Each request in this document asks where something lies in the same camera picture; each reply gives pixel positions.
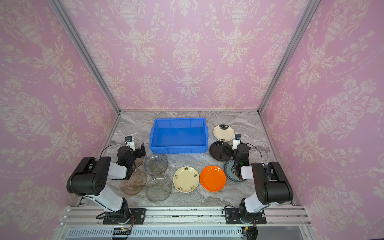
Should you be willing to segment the blue floral patterned plate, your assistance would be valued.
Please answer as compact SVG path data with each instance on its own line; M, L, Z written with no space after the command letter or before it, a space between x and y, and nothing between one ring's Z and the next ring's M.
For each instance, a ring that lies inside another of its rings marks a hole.
M234 160L226 161L224 165L224 172L226 177L233 182L241 183L245 181L245 179L239 179L239 177L235 175Z

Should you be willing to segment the black round plate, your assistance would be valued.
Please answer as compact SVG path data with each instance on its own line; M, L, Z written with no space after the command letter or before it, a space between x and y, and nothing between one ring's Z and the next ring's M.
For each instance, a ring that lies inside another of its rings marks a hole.
M211 144L209 153L213 159L225 162L232 158L233 148L227 142L216 141Z

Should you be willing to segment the cream plate with black patch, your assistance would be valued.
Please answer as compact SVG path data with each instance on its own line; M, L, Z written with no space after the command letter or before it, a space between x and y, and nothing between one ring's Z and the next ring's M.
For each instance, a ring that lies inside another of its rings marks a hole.
M229 125L218 125L213 130L214 137L222 142L229 142L234 139L235 131Z

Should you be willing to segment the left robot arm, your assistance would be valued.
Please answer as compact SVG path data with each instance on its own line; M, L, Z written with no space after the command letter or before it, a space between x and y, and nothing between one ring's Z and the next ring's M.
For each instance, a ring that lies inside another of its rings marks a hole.
M146 209L130 209L127 200L118 196L107 180L130 180L136 170L136 159L145 155L145 145L141 144L138 149L130 145L120 147L116 163L111 157L83 158L67 181L67 191L102 207L104 212L96 219L103 220L104 225L142 225Z

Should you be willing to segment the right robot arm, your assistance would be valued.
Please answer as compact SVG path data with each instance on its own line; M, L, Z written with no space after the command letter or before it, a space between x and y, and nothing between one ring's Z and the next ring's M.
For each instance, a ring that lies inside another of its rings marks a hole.
M264 209L290 202L294 191L280 163L249 162L250 147L245 143L233 146L234 174L238 179L252 180L255 191L239 204L240 219L245 223L255 223Z

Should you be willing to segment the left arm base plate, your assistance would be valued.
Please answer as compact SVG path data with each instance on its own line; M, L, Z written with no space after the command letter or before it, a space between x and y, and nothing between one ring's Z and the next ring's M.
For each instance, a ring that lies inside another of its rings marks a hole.
M130 209L127 214L106 212L103 219L104 225L143 225L146 217L146 209Z

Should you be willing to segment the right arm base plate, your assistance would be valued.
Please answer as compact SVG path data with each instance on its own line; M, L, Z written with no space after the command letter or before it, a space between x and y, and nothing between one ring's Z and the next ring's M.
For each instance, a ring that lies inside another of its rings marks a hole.
M245 224L245 225L265 225L267 223L264 211L258 213L248 213L238 208L226 206L222 210L222 214L228 225Z

